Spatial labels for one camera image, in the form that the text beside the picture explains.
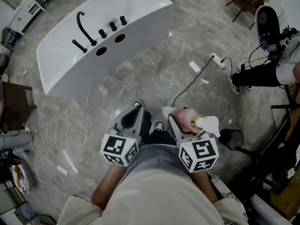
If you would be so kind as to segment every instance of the marble floor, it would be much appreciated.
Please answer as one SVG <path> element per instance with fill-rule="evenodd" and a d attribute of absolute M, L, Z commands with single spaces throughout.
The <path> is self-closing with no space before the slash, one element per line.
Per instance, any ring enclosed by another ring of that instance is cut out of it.
<path fill-rule="evenodd" d="M 26 199 L 38 212 L 56 219 L 70 195 L 89 199 L 105 175 L 109 164 L 99 149 L 116 110 L 122 111 L 140 98 L 153 121 L 162 119 L 162 108 L 171 105 L 196 76 L 189 66 L 191 61 L 202 68 L 212 52 L 232 59 L 237 55 L 247 57 L 258 45 L 255 27 L 248 29 L 254 17 L 241 14 L 232 23 L 239 9 L 234 4 L 226 7 L 229 0 L 171 0 L 171 36 L 125 61 L 80 99 L 48 97 L 38 73 L 36 48 L 59 21 L 85 1 L 48 2 L 46 11 L 36 17 L 16 44 L 9 64 L 10 81 L 33 86 L 37 105 L 27 121 L 34 135 L 32 154 L 22 155 L 36 176 L 37 186 Z M 260 57 L 264 57 L 263 51 L 258 50 L 253 59 Z M 238 71 L 245 60 L 236 58 L 233 71 Z M 241 129 L 244 147 L 256 150 L 281 116 L 279 111 L 273 114 L 270 105 L 284 103 L 285 93 L 279 88 L 253 88 L 236 96 L 227 81 L 230 72 L 211 62 L 175 105 L 217 116 L 220 129 Z M 213 170 L 227 183 L 249 163 L 249 158 L 221 144 L 218 149 L 220 157 Z M 69 175 L 59 172 L 56 165 L 67 169 Z"/>

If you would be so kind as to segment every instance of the faucet hole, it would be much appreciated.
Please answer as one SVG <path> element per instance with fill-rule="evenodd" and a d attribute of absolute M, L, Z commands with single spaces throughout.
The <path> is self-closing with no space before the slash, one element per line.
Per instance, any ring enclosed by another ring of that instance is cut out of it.
<path fill-rule="evenodd" d="M 120 43 L 125 39 L 125 34 L 120 34 L 116 37 L 116 39 L 114 40 L 115 43 Z"/>
<path fill-rule="evenodd" d="M 102 56 L 104 53 L 106 53 L 107 48 L 106 47 L 101 47 L 98 49 L 98 51 L 96 52 L 97 56 Z"/>

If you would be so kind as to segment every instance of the pink object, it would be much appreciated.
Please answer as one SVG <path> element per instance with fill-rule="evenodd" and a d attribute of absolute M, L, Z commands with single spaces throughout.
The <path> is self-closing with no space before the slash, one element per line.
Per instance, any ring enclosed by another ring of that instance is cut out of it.
<path fill-rule="evenodd" d="M 200 130 L 192 127 L 192 122 L 199 115 L 194 109 L 178 109 L 173 113 L 178 125 L 184 132 L 198 133 Z"/>

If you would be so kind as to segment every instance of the white bathtub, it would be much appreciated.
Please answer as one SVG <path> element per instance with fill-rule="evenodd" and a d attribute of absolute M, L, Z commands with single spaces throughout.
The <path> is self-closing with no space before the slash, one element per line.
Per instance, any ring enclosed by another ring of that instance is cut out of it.
<path fill-rule="evenodd" d="M 173 4 L 169 0 L 88 0 L 65 17 L 38 45 L 37 62 L 45 94 L 60 98 L 77 98 L 101 77 L 114 70 L 124 60 L 167 36 L 170 31 Z M 84 12 L 81 23 L 97 41 L 91 46 L 80 31 L 76 15 Z M 125 16 L 127 25 L 121 25 Z M 117 26 L 112 31 L 109 23 Z M 101 38 L 103 29 L 107 37 Z M 124 34 L 125 39 L 115 43 Z M 83 53 L 75 39 L 87 52 Z M 96 52 L 106 47 L 106 52 Z"/>

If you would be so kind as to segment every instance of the bathtub faucet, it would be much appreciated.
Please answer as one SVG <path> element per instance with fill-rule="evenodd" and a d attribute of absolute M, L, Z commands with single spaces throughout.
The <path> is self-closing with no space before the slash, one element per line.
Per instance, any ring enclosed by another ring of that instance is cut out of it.
<path fill-rule="evenodd" d="M 78 27 L 80 29 L 80 31 L 88 38 L 88 40 L 90 41 L 90 44 L 92 46 L 95 46 L 97 44 L 97 41 L 95 41 L 94 39 L 92 39 L 89 34 L 84 30 L 83 26 L 81 25 L 81 22 L 80 22 L 80 15 L 84 16 L 85 13 L 84 12 L 79 12 L 77 13 L 77 24 L 78 24 Z"/>

